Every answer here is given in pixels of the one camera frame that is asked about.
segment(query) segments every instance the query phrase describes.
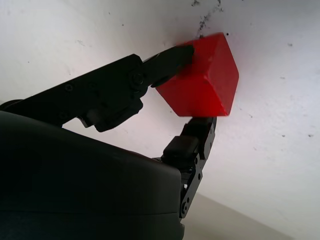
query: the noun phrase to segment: white surface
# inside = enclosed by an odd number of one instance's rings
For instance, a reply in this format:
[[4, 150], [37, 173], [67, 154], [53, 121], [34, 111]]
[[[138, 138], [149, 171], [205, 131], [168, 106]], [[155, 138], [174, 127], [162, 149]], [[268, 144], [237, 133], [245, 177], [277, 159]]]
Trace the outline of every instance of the white surface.
[[181, 222], [185, 225], [185, 238], [190, 240], [205, 237], [212, 240], [293, 240], [198, 193], [187, 217]]
[[203, 236], [201, 232], [192, 229], [191, 227], [187, 227], [184, 230], [183, 240], [216, 240], [215, 238]]
[[[210, 12], [202, 33], [229, 33], [240, 79], [231, 116], [218, 120], [199, 192], [296, 239], [320, 239], [320, 1], [192, 2], [0, 0], [0, 100], [191, 40]], [[77, 120], [67, 127], [160, 156], [188, 119], [153, 90], [142, 101], [141, 113], [110, 132]]]

